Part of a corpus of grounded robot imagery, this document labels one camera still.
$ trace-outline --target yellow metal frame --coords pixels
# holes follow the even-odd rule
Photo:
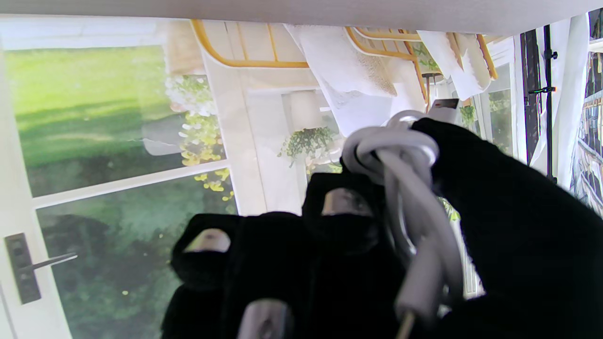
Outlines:
[[[410,42],[420,42],[421,37],[418,34],[405,33],[401,30],[398,30],[398,33],[394,32],[371,32],[365,31],[361,27],[354,27],[354,30],[361,37],[365,37],[367,39],[377,39],[377,40],[397,40],[397,41],[410,41]]]
[[[490,78],[492,80],[498,79],[498,73],[496,72],[496,68],[494,67],[494,62],[492,61],[492,57],[490,56],[490,51],[488,50],[488,46],[486,46],[486,41],[484,40],[484,36],[481,34],[477,34],[479,49],[482,50],[482,55],[484,56],[484,60],[486,60],[486,65],[488,66],[488,72],[490,73]]]
[[[399,49],[396,52],[381,51],[379,49],[374,49],[374,48],[364,46],[358,40],[358,38],[354,35],[354,31],[352,30],[351,27],[346,27],[346,31],[347,31],[347,35],[350,37],[350,40],[354,43],[354,45],[361,52],[363,52],[365,54],[383,56],[383,57],[401,58],[404,60],[412,61],[415,66],[415,71],[417,72],[418,83],[421,85],[421,93],[423,94],[423,99],[425,100],[425,103],[428,103],[427,91],[425,89],[425,84],[423,84],[423,77],[421,76],[421,70],[419,70],[419,66],[418,66],[418,58],[416,55],[414,55],[412,48],[410,48],[410,45],[408,44],[408,42],[405,41],[404,44],[405,44],[406,49],[408,50],[409,54],[402,53],[399,51]]]
[[[241,34],[241,27],[237,23],[237,30],[239,31],[239,39],[241,40],[241,48],[243,49],[243,57],[245,60],[234,60],[227,59],[221,56],[218,51],[216,51],[212,44],[209,42],[209,38],[207,36],[207,32],[205,31],[205,26],[203,25],[202,20],[191,20],[191,25],[195,34],[197,35],[197,40],[201,44],[201,46],[205,49],[205,51],[211,55],[217,62],[221,63],[227,67],[233,68],[308,68],[307,62],[288,62],[288,61],[279,61],[278,55],[276,53],[276,47],[274,43],[274,38],[272,34],[272,28],[270,24],[267,24],[268,34],[270,35],[270,42],[272,44],[272,49],[274,53],[274,60],[249,60],[247,55],[247,50],[245,48],[245,42],[243,40],[243,35]]]

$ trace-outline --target potted plant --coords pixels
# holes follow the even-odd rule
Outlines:
[[[325,156],[329,145],[333,141],[333,131],[329,127],[304,128],[293,134],[283,142],[283,147],[278,157],[283,155],[291,158],[291,166],[300,156],[318,159]]]

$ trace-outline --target ceiling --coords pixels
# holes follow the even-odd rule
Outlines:
[[[4,14],[182,17],[517,34],[601,0],[0,0]]]

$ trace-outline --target yellow chair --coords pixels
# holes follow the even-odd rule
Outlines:
[[[243,51],[243,60],[228,59],[221,56],[210,43],[202,20],[191,20],[191,24],[201,46],[203,46],[203,48],[207,51],[209,55],[211,55],[212,58],[214,58],[216,61],[220,62],[224,66],[234,68],[308,68],[308,63],[306,62],[291,62],[279,60],[279,56],[276,52],[276,44],[274,42],[273,29],[271,24],[266,24],[266,29],[270,37],[270,42],[272,44],[272,52],[274,55],[274,58],[272,60],[249,60],[249,56],[247,55],[247,47],[245,45],[243,35],[241,34],[241,26],[238,22],[236,23],[236,27],[239,33],[239,43],[241,44],[241,49]]]

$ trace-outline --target door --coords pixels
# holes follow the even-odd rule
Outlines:
[[[124,20],[1,20],[3,338],[158,338],[186,223],[239,210],[208,77]]]

